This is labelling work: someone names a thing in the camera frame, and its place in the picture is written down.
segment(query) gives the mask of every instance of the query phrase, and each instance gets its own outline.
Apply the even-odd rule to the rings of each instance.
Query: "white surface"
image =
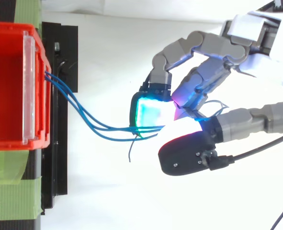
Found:
[[[283,86],[283,62],[277,62],[263,54],[249,55],[240,65],[243,73]]]
[[[223,22],[270,0],[43,0],[43,10],[176,21]]]
[[[153,55],[194,30],[215,24],[46,13],[45,21],[79,26],[79,93],[95,117],[129,123],[130,100],[152,68]],[[204,57],[172,70],[173,89]],[[210,99],[231,108],[283,101],[283,88],[231,74]],[[211,115],[218,104],[201,110]],[[117,137],[131,137],[118,134]],[[217,145],[237,155],[280,135],[254,134]],[[156,140],[130,143],[97,137],[69,106],[69,194],[42,217],[42,230],[269,230],[283,210],[283,144],[225,169],[170,177],[159,166]],[[283,222],[278,230],[283,230]]]

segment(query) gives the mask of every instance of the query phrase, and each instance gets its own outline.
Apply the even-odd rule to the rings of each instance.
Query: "orange container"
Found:
[[[0,23],[0,150],[34,150],[50,143],[51,72],[32,25]]]

